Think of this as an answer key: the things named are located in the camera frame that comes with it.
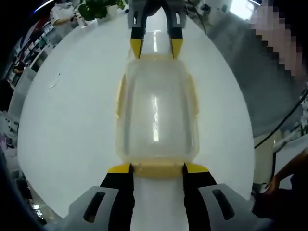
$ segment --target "clear plastic container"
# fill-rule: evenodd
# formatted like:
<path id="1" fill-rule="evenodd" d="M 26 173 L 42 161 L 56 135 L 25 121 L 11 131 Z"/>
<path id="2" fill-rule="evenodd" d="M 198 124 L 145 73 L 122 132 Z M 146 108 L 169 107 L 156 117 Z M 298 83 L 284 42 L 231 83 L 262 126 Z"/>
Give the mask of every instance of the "clear plastic container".
<path id="1" fill-rule="evenodd" d="M 117 152 L 124 161 L 191 161 L 199 151 L 193 79 L 174 59 L 137 59 L 118 96 Z"/>

